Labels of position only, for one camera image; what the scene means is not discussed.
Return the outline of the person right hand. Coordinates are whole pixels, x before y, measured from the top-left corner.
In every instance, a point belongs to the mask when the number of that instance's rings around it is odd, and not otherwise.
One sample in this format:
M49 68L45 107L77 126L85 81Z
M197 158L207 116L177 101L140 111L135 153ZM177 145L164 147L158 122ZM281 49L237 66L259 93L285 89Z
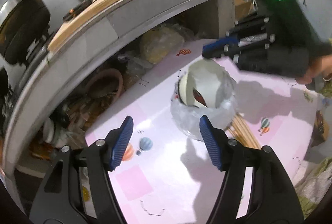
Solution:
M304 74L303 77L295 79L296 82L302 85L310 84L312 80L318 75L322 75L325 80L331 78L332 73L332 57L331 55L326 55L314 59Z

